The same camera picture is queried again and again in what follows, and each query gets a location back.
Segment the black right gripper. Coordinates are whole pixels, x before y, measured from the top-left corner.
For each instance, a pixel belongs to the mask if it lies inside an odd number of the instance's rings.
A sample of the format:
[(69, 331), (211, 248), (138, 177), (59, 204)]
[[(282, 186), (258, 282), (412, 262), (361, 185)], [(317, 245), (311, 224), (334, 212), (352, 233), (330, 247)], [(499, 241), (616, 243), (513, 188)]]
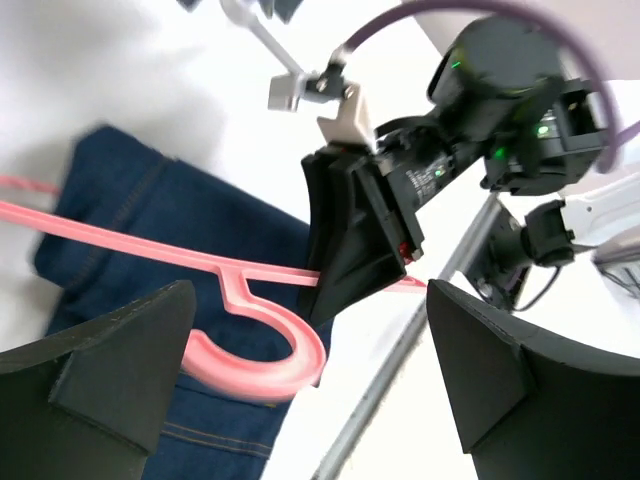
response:
[(423, 256), (418, 210), (475, 163), (484, 146), (451, 134), (431, 115), (390, 120), (376, 137), (378, 166), (404, 233), (366, 157), (330, 145), (301, 162), (310, 210), (306, 268), (319, 273), (316, 286), (299, 292), (311, 325), (406, 275), (404, 259)]

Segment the silver clothes rack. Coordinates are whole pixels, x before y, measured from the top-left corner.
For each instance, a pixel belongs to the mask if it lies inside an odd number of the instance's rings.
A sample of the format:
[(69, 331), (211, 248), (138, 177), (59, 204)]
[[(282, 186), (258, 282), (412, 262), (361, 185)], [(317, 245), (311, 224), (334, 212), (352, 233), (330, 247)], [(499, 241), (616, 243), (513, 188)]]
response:
[(260, 10), (266, 19), (276, 17), (282, 23), (288, 24), (301, 1), (220, 0), (219, 5), (232, 24), (249, 31), (290, 74), (304, 74), (303, 68), (269, 32), (257, 13)]

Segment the pink hanger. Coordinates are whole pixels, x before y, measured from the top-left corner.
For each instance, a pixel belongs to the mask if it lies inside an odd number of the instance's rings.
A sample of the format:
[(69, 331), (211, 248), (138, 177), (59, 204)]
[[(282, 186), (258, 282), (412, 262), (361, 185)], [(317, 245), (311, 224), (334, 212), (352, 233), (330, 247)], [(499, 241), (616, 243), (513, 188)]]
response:
[(302, 266), (304, 223), (181, 162), (70, 173), (60, 188), (1, 182), (57, 200), (50, 214), (1, 205), (4, 221), (44, 234), (34, 266), (63, 291), (53, 332), (187, 280), (197, 307), (183, 365), (206, 387), (281, 402), (320, 376), (330, 325), (313, 332), (295, 311), (319, 284)]

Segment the aluminium table rail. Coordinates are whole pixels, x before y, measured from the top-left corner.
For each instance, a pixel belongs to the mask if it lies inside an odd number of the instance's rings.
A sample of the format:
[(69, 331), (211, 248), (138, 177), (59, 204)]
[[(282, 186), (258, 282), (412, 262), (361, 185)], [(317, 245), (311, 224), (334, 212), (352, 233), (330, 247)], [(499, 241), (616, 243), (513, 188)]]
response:
[[(498, 195), (490, 194), (438, 275), (439, 279), (448, 281), (455, 273), (468, 270), (500, 210)], [(427, 326), (426, 303), (422, 302), (320, 461), (312, 480), (335, 480), (339, 477)]]

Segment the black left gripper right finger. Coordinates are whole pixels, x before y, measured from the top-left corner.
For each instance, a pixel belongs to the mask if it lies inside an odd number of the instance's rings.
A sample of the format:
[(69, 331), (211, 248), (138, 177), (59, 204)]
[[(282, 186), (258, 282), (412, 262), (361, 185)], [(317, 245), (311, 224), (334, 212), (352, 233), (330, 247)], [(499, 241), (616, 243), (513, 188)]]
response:
[(432, 280), (427, 315), (464, 453), (481, 479), (636, 479), (639, 361)]

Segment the dark blue denim trousers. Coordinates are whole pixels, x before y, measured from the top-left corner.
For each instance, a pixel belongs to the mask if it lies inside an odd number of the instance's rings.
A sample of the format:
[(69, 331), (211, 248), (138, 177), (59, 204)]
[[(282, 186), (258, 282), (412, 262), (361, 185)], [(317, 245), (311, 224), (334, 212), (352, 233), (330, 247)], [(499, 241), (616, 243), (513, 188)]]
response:
[[(33, 264), (62, 295), (49, 322), (58, 333), (176, 281), (192, 284), (193, 326), (227, 352), (253, 361), (286, 358), (276, 330), (229, 313), (219, 278), (189, 265), (185, 251), (301, 268), (307, 225), (249, 193), (113, 126), (77, 138), (54, 213), (75, 223), (174, 249), (132, 254), (45, 235)], [(176, 380), (147, 479), (306, 479), (308, 445), (284, 439), (288, 402), (246, 402), (187, 373)]]

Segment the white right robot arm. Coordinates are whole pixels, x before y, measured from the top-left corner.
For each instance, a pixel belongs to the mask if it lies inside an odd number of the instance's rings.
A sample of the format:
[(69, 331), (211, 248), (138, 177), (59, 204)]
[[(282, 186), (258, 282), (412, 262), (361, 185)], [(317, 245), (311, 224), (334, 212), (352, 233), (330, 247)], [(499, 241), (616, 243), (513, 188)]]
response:
[(454, 39), (429, 84), (432, 110), (368, 126), (345, 64), (305, 85), (336, 100), (322, 118), (326, 146), (302, 167), (311, 230), (307, 266), (317, 285), (298, 306), (318, 326), (400, 280), (422, 254), (416, 214), (476, 161), (492, 192), (540, 196), (577, 182), (605, 145), (587, 81), (563, 75), (558, 45), (532, 23), (492, 15)]

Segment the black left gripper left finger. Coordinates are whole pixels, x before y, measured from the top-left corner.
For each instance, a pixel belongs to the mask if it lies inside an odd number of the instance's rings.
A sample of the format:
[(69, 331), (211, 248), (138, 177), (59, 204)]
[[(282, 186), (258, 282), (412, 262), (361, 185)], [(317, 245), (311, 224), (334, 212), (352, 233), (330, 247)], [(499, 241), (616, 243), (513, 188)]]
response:
[(196, 308), (177, 281), (1, 355), (4, 479), (138, 479), (158, 445)]

